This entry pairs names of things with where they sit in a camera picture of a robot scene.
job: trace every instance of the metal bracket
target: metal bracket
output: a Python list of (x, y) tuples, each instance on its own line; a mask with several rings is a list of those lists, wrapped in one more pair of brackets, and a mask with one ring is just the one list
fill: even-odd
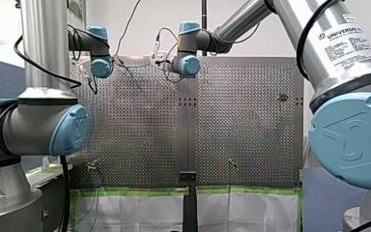
[(181, 182), (195, 182), (197, 180), (196, 172), (180, 172), (180, 181)]

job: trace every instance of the green trim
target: green trim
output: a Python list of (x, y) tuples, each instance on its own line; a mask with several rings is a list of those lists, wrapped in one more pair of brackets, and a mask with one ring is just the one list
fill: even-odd
[(77, 212), (77, 195), (71, 194), (71, 231), (74, 231), (76, 226), (76, 212)]
[[(97, 189), (78, 189), (71, 192), (77, 198), (98, 196)], [(99, 197), (104, 196), (140, 196), (140, 197), (161, 197), (161, 196), (185, 196), (188, 195), (188, 188), (100, 188)]]
[(298, 194), (298, 208), (297, 208), (297, 232), (301, 231), (302, 226), (302, 190)]
[(41, 167), (37, 167), (35, 169), (32, 169), (32, 170), (26, 172), (26, 174), (28, 174), (28, 175), (33, 175), (33, 174), (36, 174), (36, 173), (53, 174), (53, 173), (57, 173), (57, 172), (60, 172), (60, 171), (62, 171), (62, 166), (61, 165), (54, 165), (54, 166), (47, 167), (45, 170), (42, 170)]
[(258, 188), (258, 187), (239, 187), (239, 186), (216, 186), (216, 187), (197, 187), (197, 194), (228, 194), (238, 193), (257, 193), (274, 195), (299, 195), (300, 188)]
[(48, 167), (45, 170), (42, 171), (42, 173), (56, 173), (62, 171), (62, 166), (53, 166), (53, 167)]

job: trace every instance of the wall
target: wall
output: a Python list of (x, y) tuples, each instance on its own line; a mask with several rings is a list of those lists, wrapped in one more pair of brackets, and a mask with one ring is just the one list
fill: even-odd
[[(125, 25), (137, 0), (88, 0), (88, 24), (105, 25), (109, 31), (112, 51), (116, 50)], [(208, 0), (208, 27), (214, 30), (224, 22), (246, 0)], [(371, 0), (347, 1), (347, 6), (357, 17), (371, 40)], [(178, 30), (184, 20), (200, 21), (200, 0), (143, 0), (122, 41), (120, 55), (148, 55), (160, 27)], [(161, 48), (168, 50), (174, 40), (171, 36), (163, 37)], [(295, 51), (282, 27), (277, 15), (265, 19), (256, 35), (249, 41), (236, 44), (227, 56), (277, 56), (295, 57)], [(305, 106), (313, 96), (312, 87), (305, 84)], [(311, 119), (308, 107), (304, 108), (304, 134), (307, 135)]]
[[(14, 4), (14, 0), (0, 1), (0, 61), (23, 67), (23, 60), (14, 53), (14, 43), (22, 34), (20, 9), (16, 9)], [(71, 13), (68, 21), (74, 27), (84, 28), (82, 22)]]

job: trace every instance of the universal robots arm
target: universal robots arm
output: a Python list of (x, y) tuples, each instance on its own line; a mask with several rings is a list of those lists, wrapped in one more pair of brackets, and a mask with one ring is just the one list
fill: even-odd
[(156, 65), (196, 75), (198, 50), (227, 53), (272, 12), (297, 51), (301, 74), (315, 90), (309, 132), (313, 152), (335, 177), (371, 189), (371, 43), (343, 1), (250, 0), (213, 32), (183, 22), (177, 56)]
[[(30, 188), (20, 157), (61, 156), (67, 178), (64, 156), (78, 151), (86, 138), (88, 113), (71, 91), (81, 83), (69, 78), (69, 51), (89, 51), (95, 77), (112, 73), (105, 28), (68, 30), (67, 1), (20, 0), (19, 7), (23, 36), (15, 50), (26, 61), (26, 89), (17, 100), (0, 100), (1, 232), (43, 230), (42, 193)], [(24, 54), (17, 50), (22, 39)], [(62, 231), (69, 222), (67, 186), (65, 190)]]

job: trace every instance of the metal backboard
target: metal backboard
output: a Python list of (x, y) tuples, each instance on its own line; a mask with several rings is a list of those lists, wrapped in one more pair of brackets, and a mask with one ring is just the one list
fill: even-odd
[[(127, 67), (147, 60), (122, 59)], [(303, 80), (295, 59), (202, 62), (197, 78), (178, 84), (151, 66), (116, 66), (96, 96), (87, 84), (77, 90), (91, 122), (73, 159), (75, 187), (179, 186), (181, 171), (196, 171), (197, 185), (297, 184)], [(96, 170), (88, 169), (94, 160)]]
[(197, 185), (294, 187), (302, 146), (303, 78), (292, 58), (204, 58)]
[[(177, 86), (162, 71), (123, 59), (129, 68), (116, 66), (99, 79), (97, 95), (87, 84), (75, 91), (90, 117), (87, 141), (73, 159), (75, 187), (177, 186)], [(96, 170), (88, 169), (93, 161)]]

